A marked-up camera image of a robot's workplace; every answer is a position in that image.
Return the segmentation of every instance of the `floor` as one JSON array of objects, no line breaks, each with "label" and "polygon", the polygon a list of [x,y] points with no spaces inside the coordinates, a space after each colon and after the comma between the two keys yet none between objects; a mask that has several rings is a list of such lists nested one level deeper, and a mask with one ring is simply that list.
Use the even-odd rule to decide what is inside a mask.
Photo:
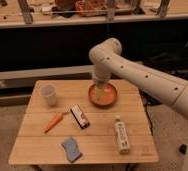
[{"label": "floor", "polygon": [[[25,113],[27,102],[13,103],[16,99],[2,99],[0,105],[0,171],[33,171],[29,166],[11,166],[8,159],[20,123]],[[153,124],[153,136],[159,154],[159,162],[139,164],[136,171],[179,171],[183,163],[183,155],[179,152],[181,144],[188,138],[188,122],[178,113],[165,105],[147,107]],[[45,171],[123,171],[126,165],[72,165],[41,166]]]}]

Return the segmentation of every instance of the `blue sponge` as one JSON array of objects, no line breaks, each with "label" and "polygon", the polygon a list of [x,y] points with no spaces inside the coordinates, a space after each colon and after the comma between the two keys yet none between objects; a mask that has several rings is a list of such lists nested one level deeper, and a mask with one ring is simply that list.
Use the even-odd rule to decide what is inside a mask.
[{"label": "blue sponge", "polygon": [[82,156],[82,153],[78,149],[76,140],[73,137],[66,139],[62,146],[65,148],[67,153],[67,159],[73,163],[75,160]]}]

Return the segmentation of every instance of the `bottle cap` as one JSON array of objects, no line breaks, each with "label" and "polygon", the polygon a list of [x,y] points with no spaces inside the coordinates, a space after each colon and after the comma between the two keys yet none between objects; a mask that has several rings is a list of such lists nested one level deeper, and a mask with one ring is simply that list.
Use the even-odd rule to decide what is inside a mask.
[{"label": "bottle cap", "polygon": [[116,115],[116,121],[120,121],[121,120],[121,117],[119,115]]}]

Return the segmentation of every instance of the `orange bowl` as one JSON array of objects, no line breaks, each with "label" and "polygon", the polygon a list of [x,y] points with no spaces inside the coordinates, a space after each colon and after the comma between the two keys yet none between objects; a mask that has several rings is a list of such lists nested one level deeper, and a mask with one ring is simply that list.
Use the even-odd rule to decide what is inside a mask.
[{"label": "orange bowl", "polygon": [[95,84],[89,88],[90,101],[99,107],[106,107],[114,104],[117,99],[117,90],[111,84],[106,84],[99,89]]}]

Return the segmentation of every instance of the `carrot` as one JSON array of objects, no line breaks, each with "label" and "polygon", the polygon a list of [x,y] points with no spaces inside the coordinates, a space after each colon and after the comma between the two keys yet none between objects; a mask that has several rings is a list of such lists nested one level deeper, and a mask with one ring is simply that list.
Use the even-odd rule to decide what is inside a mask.
[{"label": "carrot", "polygon": [[61,121],[63,118],[63,114],[62,113],[57,113],[50,122],[48,122],[48,124],[45,127],[44,133],[47,133],[51,128],[53,128],[56,124],[59,123],[59,121]]}]

